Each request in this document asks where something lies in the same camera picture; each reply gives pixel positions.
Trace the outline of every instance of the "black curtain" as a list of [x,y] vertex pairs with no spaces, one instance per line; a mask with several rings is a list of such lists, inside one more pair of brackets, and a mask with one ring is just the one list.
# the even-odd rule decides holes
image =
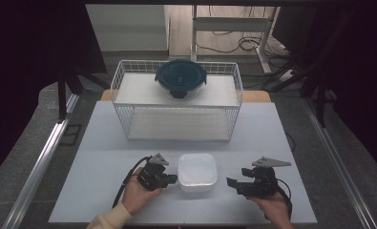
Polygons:
[[377,161],[377,5],[363,4],[325,65],[334,108]]
[[30,121],[41,89],[75,66],[106,72],[84,4],[0,3],[0,165]]

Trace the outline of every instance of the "sleeve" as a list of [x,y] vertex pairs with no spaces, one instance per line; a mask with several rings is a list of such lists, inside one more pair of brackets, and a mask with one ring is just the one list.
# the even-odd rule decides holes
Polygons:
[[93,218],[87,229],[119,229],[131,218],[132,216],[128,210],[126,210],[123,204],[119,203],[108,213]]

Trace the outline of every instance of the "metal rail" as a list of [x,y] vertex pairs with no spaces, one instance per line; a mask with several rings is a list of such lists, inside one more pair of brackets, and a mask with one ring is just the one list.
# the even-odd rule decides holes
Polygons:
[[313,123],[313,126],[316,129],[319,138],[321,139],[322,143],[325,146],[325,151],[328,154],[328,157],[333,164],[333,167],[342,182],[344,189],[346,190],[346,194],[353,205],[355,212],[358,215],[361,223],[363,224],[364,228],[377,228],[377,225],[370,213],[370,210],[367,206],[367,203],[364,200],[363,195],[359,191],[358,187],[355,185],[354,181],[351,178],[351,175],[348,173],[339,153],[337,152],[336,147],[334,146],[331,138],[326,130],[326,128],[322,128],[317,117],[316,112],[313,107],[313,104],[310,99],[304,98],[304,106],[309,114],[309,117]]
[[67,115],[63,121],[57,123],[52,130],[51,135],[48,138],[39,158],[37,159],[33,169],[25,182],[24,187],[21,190],[16,202],[13,204],[8,217],[2,228],[16,229],[22,222],[28,207],[31,204],[34,194],[36,193],[39,184],[45,175],[45,172],[51,162],[54,150],[56,149],[60,137],[63,135],[69,119],[77,103],[78,95],[72,94],[67,102]]

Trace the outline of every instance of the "dark blue lid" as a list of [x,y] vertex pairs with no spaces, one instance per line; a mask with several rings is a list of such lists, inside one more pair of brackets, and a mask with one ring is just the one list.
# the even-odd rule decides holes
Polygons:
[[173,60],[158,68],[155,80],[172,95],[186,94],[206,83],[206,75],[203,67],[193,61]]

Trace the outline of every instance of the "wall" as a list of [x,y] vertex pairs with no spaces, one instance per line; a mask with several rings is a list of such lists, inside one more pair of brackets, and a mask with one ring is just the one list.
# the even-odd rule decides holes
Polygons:
[[164,6],[86,5],[100,49],[167,51]]

